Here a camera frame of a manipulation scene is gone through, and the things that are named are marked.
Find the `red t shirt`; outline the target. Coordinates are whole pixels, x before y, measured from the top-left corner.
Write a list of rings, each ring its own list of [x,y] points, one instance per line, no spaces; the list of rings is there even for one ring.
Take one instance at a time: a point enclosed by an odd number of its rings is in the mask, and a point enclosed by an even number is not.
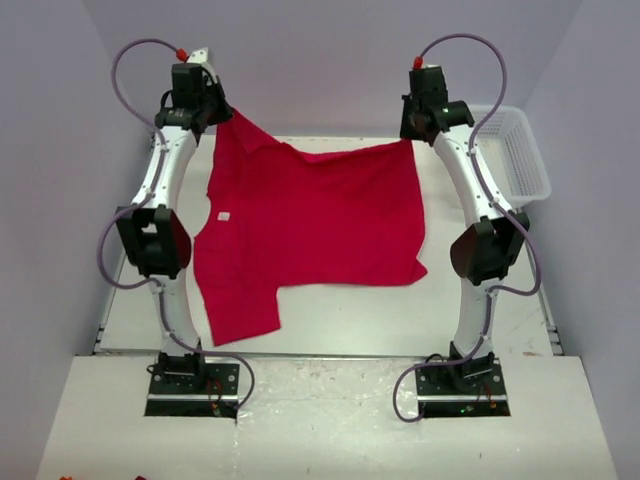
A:
[[[406,286],[426,275],[412,144],[307,153],[241,114],[216,132],[194,274],[215,345],[276,331],[283,287]]]

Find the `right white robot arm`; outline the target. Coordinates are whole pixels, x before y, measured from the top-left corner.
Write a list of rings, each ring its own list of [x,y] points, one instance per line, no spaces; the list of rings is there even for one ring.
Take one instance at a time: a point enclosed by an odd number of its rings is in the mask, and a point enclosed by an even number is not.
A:
[[[450,343],[450,369],[463,378],[488,373],[494,363],[494,302],[530,226],[501,194],[482,157],[475,120],[463,101],[451,101],[439,66],[417,58],[403,97],[400,137],[427,143],[444,164],[460,200],[464,232],[450,247],[461,279],[459,323]]]

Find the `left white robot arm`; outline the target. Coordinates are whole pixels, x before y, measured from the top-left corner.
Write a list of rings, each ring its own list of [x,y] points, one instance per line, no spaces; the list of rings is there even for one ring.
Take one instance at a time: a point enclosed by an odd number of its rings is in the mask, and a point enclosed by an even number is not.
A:
[[[155,115],[151,162],[131,211],[117,210],[117,230],[129,262],[149,282],[162,341],[154,372],[197,376],[204,359],[186,293],[192,240],[177,214],[187,166],[201,136],[233,116],[224,90],[206,60],[171,68],[171,89]]]

